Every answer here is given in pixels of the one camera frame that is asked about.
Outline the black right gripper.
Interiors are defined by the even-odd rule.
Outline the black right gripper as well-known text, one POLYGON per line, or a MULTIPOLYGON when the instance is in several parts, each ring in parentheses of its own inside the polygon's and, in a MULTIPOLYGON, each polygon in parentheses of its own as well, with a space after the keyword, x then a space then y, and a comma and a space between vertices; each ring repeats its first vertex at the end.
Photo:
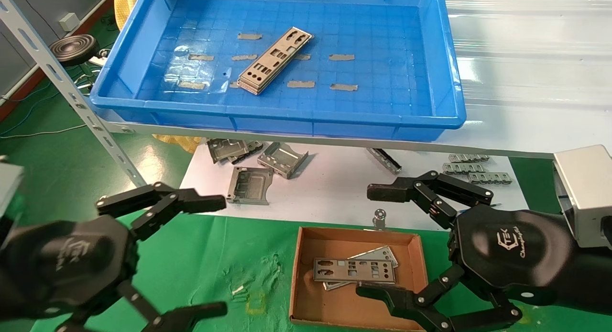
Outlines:
POLYGON ((367 198, 412 201, 443 229, 454 226, 448 247, 457 265, 419 293, 357 284, 358 296, 384 302, 392 317, 415 321, 426 332, 491 332, 522 319, 522 311, 508 299, 533 305, 575 303, 570 276, 577 246, 562 217, 492 209, 487 206, 491 191, 437 171, 398 177, 392 184, 370 184, 367 198), (473 208, 458 216, 442 198, 473 208), (450 317, 439 312, 435 304, 460 282, 492 308, 450 317))

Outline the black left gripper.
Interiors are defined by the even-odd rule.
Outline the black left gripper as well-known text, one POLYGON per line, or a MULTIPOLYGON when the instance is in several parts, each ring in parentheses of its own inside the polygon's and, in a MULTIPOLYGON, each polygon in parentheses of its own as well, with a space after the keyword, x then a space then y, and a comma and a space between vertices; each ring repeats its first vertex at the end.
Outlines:
POLYGON ((96 207, 101 217, 91 221, 53 221, 7 234, 1 250, 3 321, 72 314, 56 332, 91 332, 88 319, 120 298, 147 321, 142 332, 192 332, 201 320, 227 315, 222 301, 162 314, 130 280, 139 258, 137 240, 147 240, 179 213, 225 209, 223 195, 201 196, 194 188, 156 182, 99 199, 96 207), (143 209, 131 230, 115 219, 143 209))

